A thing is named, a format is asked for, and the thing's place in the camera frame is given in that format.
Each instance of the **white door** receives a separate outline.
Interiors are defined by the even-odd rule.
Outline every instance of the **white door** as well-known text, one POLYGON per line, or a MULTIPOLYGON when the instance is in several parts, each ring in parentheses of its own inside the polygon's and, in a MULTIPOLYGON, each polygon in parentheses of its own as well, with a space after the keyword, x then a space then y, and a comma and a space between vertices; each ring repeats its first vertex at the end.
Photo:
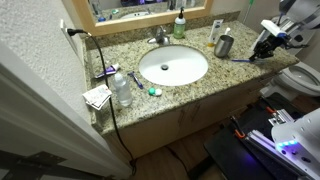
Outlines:
POLYGON ((0 150, 22 156, 45 151, 59 165, 127 178, 130 168, 104 139, 0 42, 0 150))

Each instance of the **water bottle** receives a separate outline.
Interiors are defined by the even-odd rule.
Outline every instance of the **water bottle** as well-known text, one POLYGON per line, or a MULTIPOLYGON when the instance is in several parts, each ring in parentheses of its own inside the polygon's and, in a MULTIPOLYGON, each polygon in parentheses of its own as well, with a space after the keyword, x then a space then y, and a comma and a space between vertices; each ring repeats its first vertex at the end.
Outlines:
POLYGON ((118 101, 124 107, 132 103, 132 94, 130 91, 129 81, 120 73, 114 75, 113 85, 116 89, 118 101))

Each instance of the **sink drain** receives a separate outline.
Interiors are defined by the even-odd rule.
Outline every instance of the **sink drain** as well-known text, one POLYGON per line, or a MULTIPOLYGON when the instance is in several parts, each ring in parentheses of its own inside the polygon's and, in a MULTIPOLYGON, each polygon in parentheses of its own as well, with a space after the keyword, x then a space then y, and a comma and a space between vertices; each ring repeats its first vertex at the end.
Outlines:
POLYGON ((164 71, 166 71, 166 70, 169 69, 169 66, 164 64, 164 65, 161 66, 161 69, 164 70, 164 71))

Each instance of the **floor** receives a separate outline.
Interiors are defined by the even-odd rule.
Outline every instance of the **floor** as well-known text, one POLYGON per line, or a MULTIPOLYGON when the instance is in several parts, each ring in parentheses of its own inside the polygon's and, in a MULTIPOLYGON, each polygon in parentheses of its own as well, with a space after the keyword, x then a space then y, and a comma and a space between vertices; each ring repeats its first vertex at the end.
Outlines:
MULTIPOLYGON (((292 104, 300 111, 308 113, 320 107, 320 100, 299 96, 292 104)), ((168 147, 171 148, 184 162, 189 171, 208 155, 203 148, 203 143, 219 131, 219 124, 212 125, 197 133, 180 139, 168 147)), ((199 180, 223 180, 218 167, 212 166, 199 180)), ((167 147, 153 151, 137 161, 137 173, 130 180, 188 180, 182 163, 176 159, 167 147)))

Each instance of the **mirror frame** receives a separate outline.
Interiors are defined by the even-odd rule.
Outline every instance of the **mirror frame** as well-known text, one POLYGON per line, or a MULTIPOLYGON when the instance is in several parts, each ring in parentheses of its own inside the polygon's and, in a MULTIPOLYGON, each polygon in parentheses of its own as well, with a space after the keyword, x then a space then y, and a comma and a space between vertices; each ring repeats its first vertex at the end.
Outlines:
MULTIPOLYGON (((179 13, 177 10, 130 19, 118 19, 96 23, 89 7, 88 0, 72 0, 72 3, 82 23, 83 29, 94 36, 173 23, 179 13)), ((205 0, 203 7, 186 9, 184 16, 186 19, 208 16, 212 4, 213 0, 205 0)))

